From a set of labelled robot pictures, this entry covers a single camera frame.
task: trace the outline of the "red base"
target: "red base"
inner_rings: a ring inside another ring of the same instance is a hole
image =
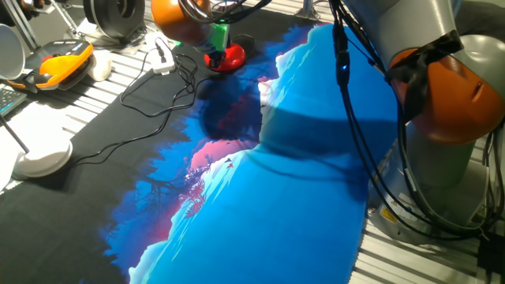
[[[245,50],[236,43],[230,44],[225,49],[226,56],[218,68],[211,68],[214,71],[229,72],[241,68],[245,63]],[[205,65],[209,67],[211,59],[205,55]]]

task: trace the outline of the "orange object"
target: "orange object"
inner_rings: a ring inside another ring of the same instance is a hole
[[[209,0],[199,0],[203,11],[210,13]],[[151,0],[152,20],[169,39],[180,41],[190,46],[204,42],[211,31],[208,24],[199,24],[186,15],[178,0]]]
[[[50,74],[52,78],[45,84],[37,84],[37,88],[49,88],[59,84],[81,66],[93,53],[93,46],[89,45],[80,55],[66,55],[53,57],[40,66],[39,74]]]
[[[391,66],[415,50],[395,56]],[[407,84],[393,80],[403,104]],[[505,116],[499,94],[451,56],[428,66],[428,94],[424,112],[413,119],[427,138],[442,144],[466,144],[491,132]]]

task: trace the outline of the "orange device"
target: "orange device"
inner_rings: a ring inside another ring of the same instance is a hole
[[[30,92],[67,90],[86,76],[92,53],[93,46],[85,40],[64,39],[48,43],[26,58],[22,75],[9,83]]]

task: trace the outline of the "white lamp base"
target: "white lamp base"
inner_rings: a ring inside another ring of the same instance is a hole
[[[29,153],[20,155],[14,167],[15,175],[41,178],[60,170],[72,156],[70,140],[52,140],[37,146],[31,147]]]

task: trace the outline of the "green object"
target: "green object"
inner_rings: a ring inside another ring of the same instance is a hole
[[[211,43],[217,51],[224,51],[228,42],[228,34],[230,33],[229,24],[212,24],[214,35],[211,38]]]

